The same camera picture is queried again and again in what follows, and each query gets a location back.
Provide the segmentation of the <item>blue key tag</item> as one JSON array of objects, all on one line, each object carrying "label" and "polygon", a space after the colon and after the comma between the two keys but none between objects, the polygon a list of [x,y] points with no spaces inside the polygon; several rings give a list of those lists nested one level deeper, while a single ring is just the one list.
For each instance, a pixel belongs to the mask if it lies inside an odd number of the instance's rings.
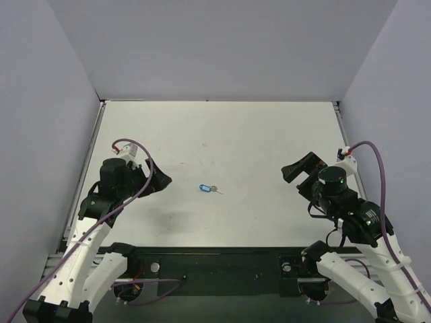
[{"label": "blue key tag", "polygon": [[203,192],[211,192],[211,187],[205,184],[200,184],[199,189]]}]

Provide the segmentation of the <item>silver key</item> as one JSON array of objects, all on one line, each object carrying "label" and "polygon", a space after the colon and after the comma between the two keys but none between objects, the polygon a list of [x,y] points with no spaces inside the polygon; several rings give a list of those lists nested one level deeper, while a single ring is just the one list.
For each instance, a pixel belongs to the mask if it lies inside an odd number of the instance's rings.
[{"label": "silver key", "polygon": [[223,192],[219,190],[217,186],[211,186],[211,191],[219,194],[223,194]]}]

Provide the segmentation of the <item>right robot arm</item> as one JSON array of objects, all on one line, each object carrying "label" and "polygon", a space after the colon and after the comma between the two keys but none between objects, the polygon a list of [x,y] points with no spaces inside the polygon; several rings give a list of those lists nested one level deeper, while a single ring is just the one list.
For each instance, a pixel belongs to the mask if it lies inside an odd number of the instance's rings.
[{"label": "right robot arm", "polygon": [[429,322],[430,294],[412,271],[410,258],[400,249],[393,226],[377,204],[359,197],[347,185],[347,177],[356,171],[356,160],[342,149],[331,166],[310,152],[281,169],[288,183],[303,172],[307,174],[297,186],[299,194],[310,208],[319,210],[318,219],[333,222],[335,229],[354,244],[379,283],[358,272],[320,240],[302,251],[302,270],[338,284],[376,322]]}]

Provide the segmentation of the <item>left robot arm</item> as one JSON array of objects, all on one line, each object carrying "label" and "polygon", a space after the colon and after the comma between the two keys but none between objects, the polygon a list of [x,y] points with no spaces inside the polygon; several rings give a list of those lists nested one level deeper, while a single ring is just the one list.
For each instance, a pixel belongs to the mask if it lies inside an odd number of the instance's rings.
[{"label": "left robot arm", "polygon": [[81,202],[69,246],[36,300],[23,308],[27,322],[91,322],[103,295],[120,276],[136,279],[143,272],[137,248],[115,242],[96,268],[92,263],[125,202],[168,187],[172,178],[146,159],[150,174],[131,157],[103,161],[100,178]]}]

